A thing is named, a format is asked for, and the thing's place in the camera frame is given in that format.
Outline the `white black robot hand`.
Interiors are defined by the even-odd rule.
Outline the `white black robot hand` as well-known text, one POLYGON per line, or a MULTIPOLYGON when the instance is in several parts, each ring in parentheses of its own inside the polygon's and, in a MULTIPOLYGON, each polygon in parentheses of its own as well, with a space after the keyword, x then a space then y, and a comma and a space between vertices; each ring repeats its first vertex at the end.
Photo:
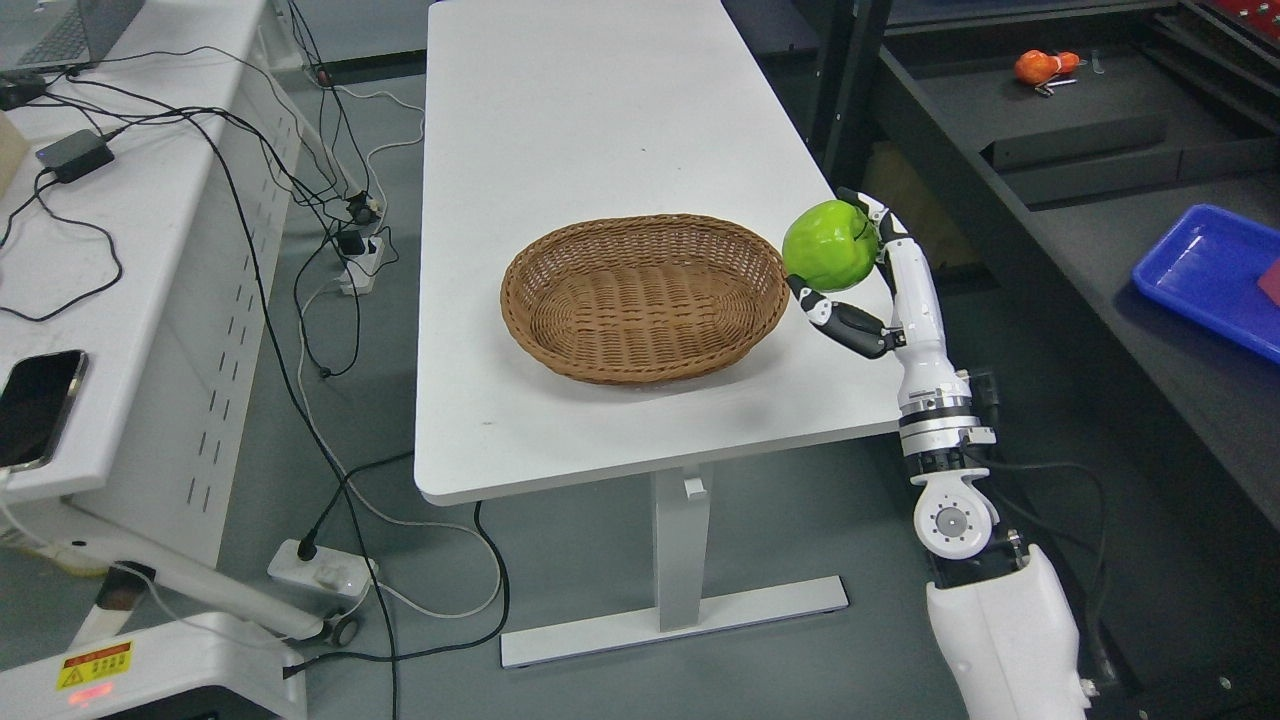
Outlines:
POLYGON ((945 324, 929 263, 893 210, 863 192, 841 188, 837 200, 867 211, 879 236, 878 269, 890 288, 893 314, 884 323, 868 311, 813 290, 797 275, 787 284, 806 319, 824 336, 867 359, 892 354, 904 369, 902 414, 960 407, 972 402, 968 378, 951 364, 945 324))

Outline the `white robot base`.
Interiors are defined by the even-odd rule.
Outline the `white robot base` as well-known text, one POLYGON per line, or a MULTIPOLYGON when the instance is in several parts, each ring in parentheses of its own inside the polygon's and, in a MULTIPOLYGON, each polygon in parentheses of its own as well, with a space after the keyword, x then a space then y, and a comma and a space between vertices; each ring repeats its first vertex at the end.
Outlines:
POLYGON ((6 670, 5 719, 306 719, 300 655, 261 626, 204 612, 6 670))

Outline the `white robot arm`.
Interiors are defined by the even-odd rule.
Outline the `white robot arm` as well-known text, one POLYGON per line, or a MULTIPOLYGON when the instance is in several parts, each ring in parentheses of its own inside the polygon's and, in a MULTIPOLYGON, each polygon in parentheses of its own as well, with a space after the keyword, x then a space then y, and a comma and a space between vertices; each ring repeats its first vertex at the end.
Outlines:
POLYGON ((1083 719, 1079 633, 1050 559, 1001 523, 979 491, 988 475, 965 452, 992 445, 965 379, 909 368, 899 436, 918 539, 931 553, 925 588, 936 642, 972 719, 1083 719))

